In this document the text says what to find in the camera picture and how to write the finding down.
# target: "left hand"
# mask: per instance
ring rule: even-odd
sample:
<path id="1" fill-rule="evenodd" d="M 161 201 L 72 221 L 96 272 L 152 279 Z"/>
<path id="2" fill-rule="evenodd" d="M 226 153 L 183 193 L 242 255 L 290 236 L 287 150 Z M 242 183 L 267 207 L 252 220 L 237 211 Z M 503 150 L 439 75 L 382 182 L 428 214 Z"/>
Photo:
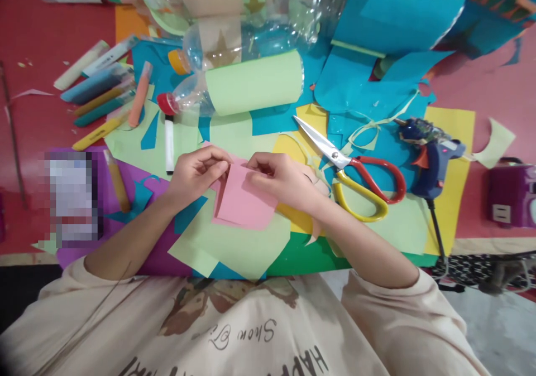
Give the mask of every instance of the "left hand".
<path id="1" fill-rule="evenodd" d="M 200 198 L 212 183 L 226 173 L 232 162 L 229 154 L 216 146 L 183 154 L 177 160 L 165 195 L 180 211 Z"/>

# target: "red bottle cap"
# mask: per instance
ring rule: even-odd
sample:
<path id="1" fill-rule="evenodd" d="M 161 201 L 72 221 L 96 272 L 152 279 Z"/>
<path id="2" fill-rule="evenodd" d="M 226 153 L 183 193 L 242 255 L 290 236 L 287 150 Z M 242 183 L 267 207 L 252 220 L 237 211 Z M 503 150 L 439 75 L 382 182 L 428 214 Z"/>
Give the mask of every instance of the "red bottle cap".
<path id="1" fill-rule="evenodd" d="M 171 104 L 169 103 L 168 95 L 169 93 L 161 93 L 156 97 L 156 101 L 158 102 L 158 106 L 162 110 L 162 112 L 166 115 L 175 115 L 175 111 L 173 111 L 173 108 L 171 107 Z"/>

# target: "glue gun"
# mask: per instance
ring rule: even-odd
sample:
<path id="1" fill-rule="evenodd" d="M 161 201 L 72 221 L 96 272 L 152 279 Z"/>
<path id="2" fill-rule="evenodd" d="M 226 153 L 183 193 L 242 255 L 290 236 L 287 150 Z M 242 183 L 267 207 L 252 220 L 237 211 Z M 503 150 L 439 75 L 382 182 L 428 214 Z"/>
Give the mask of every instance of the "glue gun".
<path id="1" fill-rule="evenodd" d="M 411 193 L 426 200 L 437 198 L 443 191 L 448 161 L 463 156 L 465 144 L 423 119 L 394 121 L 400 126 L 400 139 L 420 147 L 419 157 L 411 163 L 421 168 Z"/>

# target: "glue gun trigger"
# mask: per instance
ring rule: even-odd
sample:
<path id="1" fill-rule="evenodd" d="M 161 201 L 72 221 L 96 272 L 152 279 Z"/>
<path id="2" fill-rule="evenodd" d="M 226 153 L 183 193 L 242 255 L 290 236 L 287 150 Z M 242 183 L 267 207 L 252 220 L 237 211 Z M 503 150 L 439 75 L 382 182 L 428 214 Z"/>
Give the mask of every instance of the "glue gun trigger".
<path id="1" fill-rule="evenodd" d="M 427 151 L 426 151 L 426 145 L 425 144 L 421 144 L 420 145 L 420 153 L 419 153 L 419 157 L 417 157 L 417 159 L 411 163 L 411 165 L 416 165 L 420 168 L 430 168 L 428 166 L 428 154 L 427 154 Z"/>

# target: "green paper roll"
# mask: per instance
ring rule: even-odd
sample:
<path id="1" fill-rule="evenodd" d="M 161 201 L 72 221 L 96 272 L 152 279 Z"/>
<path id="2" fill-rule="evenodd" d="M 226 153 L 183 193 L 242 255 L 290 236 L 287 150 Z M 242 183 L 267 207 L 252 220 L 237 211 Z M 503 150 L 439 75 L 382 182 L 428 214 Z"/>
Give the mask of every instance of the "green paper roll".
<path id="1" fill-rule="evenodd" d="M 302 57 L 296 51 L 211 69 L 207 89 L 218 115 L 295 103 L 303 92 Z"/>

